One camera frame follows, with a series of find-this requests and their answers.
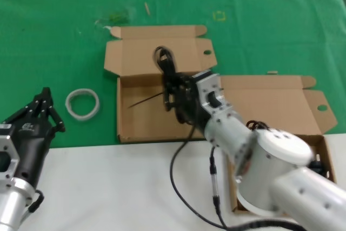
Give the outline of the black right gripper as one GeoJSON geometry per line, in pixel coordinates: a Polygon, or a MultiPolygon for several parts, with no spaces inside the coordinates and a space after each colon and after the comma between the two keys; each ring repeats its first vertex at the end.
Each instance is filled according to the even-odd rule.
{"type": "Polygon", "coordinates": [[[177,108],[177,120],[180,124],[195,126],[204,134],[211,115],[201,105],[195,80],[190,75],[178,72],[173,76],[172,85],[173,87],[165,86],[163,89],[165,111],[177,108]]]}

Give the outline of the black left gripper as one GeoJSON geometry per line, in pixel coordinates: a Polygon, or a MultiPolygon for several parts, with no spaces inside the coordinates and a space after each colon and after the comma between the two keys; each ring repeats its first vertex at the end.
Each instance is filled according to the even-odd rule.
{"type": "Polygon", "coordinates": [[[34,188],[37,187],[56,132],[65,132],[65,125],[54,108],[49,87],[44,87],[30,103],[2,121],[1,135],[10,136],[19,155],[14,177],[26,181],[34,188]],[[49,116],[54,121],[54,126],[41,119],[49,116]]]}

